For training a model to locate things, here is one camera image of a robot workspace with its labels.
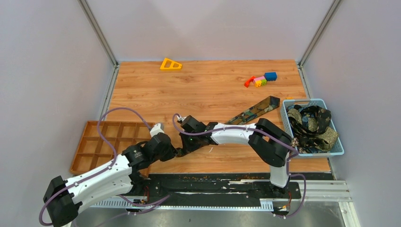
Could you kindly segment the blue green brown tie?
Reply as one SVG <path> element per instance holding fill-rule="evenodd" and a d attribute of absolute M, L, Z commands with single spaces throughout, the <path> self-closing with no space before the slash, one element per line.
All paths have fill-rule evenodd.
<path fill-rule="evenodd" d="M 269 96 L 256 105 L 248 108 L 247 110 L 241 112 L 235 117 L 228 120 L 225 124 L 228 125 L 244 125 L 274 109 L 277 109 L 280 105 L 280 98 L 275 96 Z M 209 122 L 208 124 L 204 124 L 196 120 L 191 115 L 187 116 L 183 123 L 180 124 L 180 127 L 183 129 L 183 132 L 180 132 L 179 135 L 182 138 L 182 133 L 201 133 L 204 131 L 209 131 L 215 128 L 217 122 Z M 188 154 L 182 154 L 182 147 L 177 148 L 177 157 L 183 157 Z"/>

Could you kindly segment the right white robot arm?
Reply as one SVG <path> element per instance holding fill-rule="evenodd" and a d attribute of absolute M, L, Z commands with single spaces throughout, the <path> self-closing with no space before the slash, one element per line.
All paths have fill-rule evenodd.
<path fill-rule="evenodd" d="M 270 167 L 272 195 L 280 198 L 288 193 L 288 163 L 290 153 L 294 151 L 292 138 L 271 121 L 261 118 L 257 123 L 247 125 L 204 124 L 191 115 L 182 117 L 174 114 L 173 125 L 183 143 L 181 155 L 210 145 L 248 145 Z"/>

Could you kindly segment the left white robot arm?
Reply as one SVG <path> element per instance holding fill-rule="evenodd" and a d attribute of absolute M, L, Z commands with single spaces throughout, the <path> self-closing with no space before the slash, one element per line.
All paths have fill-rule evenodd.
<path fill-rule="evenodd" d="M 145 183 L 140 170 L 158 160 L 170 160 L 174 153 L 171 139 L 160 132 L 89 172 L 66 180 L 61 176 L 53 178 L 44 194 L 40 224 L 62 227 L 99 201 L 128 192 L 142 194 Z"/>

